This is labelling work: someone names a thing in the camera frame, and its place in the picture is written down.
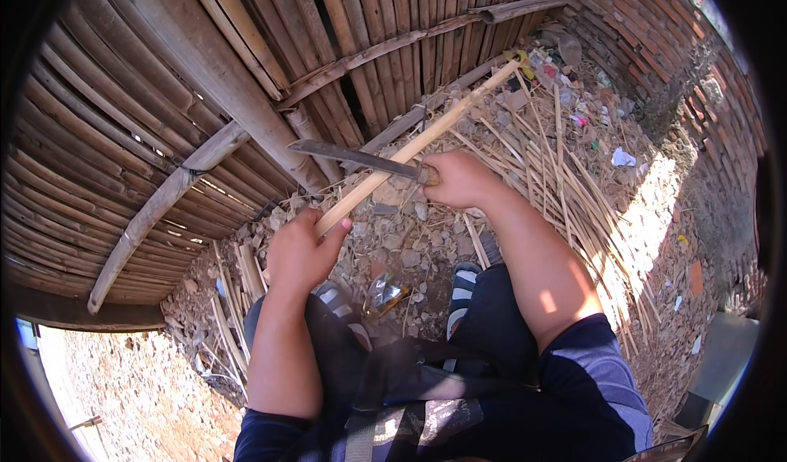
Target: strap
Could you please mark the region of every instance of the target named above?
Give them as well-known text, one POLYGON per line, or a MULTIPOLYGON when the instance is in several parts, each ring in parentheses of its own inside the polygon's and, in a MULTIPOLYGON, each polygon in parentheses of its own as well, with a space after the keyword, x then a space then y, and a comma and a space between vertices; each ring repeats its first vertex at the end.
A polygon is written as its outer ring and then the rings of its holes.
POLYGON ((347 420, 345 462, 370 462, 377 412, 353 409, 347 420))

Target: brick wall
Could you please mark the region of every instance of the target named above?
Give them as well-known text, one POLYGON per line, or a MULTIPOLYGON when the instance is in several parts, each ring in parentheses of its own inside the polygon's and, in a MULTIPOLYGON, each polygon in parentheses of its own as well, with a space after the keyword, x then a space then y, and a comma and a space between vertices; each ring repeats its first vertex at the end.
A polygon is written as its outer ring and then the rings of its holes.
POLYGON ((701 0, 570 0, 560 19, 622 93, 642 105, 659 103, 669 121, 677 107, 683 130, 669 135, 690 138, 700 150, 697 161, 719 174, 729 197, 751 197, 756 158, 766 147, 756 98, 699 5, 701 0))

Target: pant leg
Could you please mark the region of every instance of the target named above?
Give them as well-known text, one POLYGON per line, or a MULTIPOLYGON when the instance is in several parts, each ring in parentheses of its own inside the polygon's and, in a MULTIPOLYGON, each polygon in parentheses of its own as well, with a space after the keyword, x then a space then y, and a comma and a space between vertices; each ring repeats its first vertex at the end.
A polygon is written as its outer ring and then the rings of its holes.
MULTIPOLYGON (((246 344, 252 347, 264 297, 257 300, 243 319, 246 344)), ((323 411, 351 402, 368 355, 355 334, 322 300, 310 294, 304 317, 323 384, 323 411)))
POLYGON ((505 264, 475 278, 470 306, 449 344, 489 358, 505 378, 533 381, 538 361, 536 340, 516 305, 505 264))

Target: navy blue shirt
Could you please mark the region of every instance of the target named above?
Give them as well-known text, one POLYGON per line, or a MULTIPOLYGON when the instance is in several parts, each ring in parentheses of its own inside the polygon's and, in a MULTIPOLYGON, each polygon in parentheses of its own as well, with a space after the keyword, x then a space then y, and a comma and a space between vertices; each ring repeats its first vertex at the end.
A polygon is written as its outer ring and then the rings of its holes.
MULTIPOLYGON (((580 320, 539 359, 541 391, 386 408, 374 460, 623 460, 649 448, 653 426, 603 314, 580 320)), ((249 410, 236 462, 344 460, 350 408, 321 419, 249 410)))

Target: person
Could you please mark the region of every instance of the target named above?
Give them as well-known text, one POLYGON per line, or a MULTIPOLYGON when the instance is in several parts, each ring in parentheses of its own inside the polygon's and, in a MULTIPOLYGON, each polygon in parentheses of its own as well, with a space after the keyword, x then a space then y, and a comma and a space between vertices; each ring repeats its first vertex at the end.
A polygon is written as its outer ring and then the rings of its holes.
MULTIPOLYGON (((321 215, 304 211, 273 237, 271 286, 246 318, 249 411, 234 459, 624 460, 650 447, 647 406, 574 251, 472 154, 455 150, 423 162, 441 181, 420 187, 422 194, 484 211, 505 259, 485 271, 457 266, 447 344, 461 358, 432 366, 418 360, 419 381, 436 371, 445 373, 441 381, 411 399, 390 399, 403 382, 380 387, 386 399, 365 428, 354 430, 354 416, 365 409, 359 391, 375 391, 375 382, 412 366, 370 363, 379 349, 370 353, 365 334, 347 327, 357 320, 348 319, 353 314, 338 287, 311 294, 333 268, 352 222, 344 219, 318 239, 321 215), (529 381, 533 367, 537 386, 529 381), (458 396, 434 393, 451 382, 464 385, 458 396)), ((422 353, 417 344, 406 350, 422 353)))

